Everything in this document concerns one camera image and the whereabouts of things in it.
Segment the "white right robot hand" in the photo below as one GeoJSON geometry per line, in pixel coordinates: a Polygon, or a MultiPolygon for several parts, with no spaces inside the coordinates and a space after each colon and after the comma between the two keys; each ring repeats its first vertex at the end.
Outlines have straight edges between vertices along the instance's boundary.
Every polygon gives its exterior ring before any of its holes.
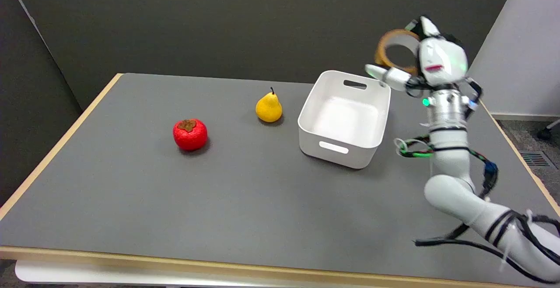
{"type": "Polygon", "coordinates": [[[426,15],[412,20],[404,29],[393,29],[380,39],[374,64],[365,71],[390,88],[408,92],[412,89],[435,89],[462,80],[468,70],[468,60],[458,40],[441,32],[426,15]],[[415,64],[398,66],[390,61],[387,48],[404,46],[415,57],[415,64]]]}

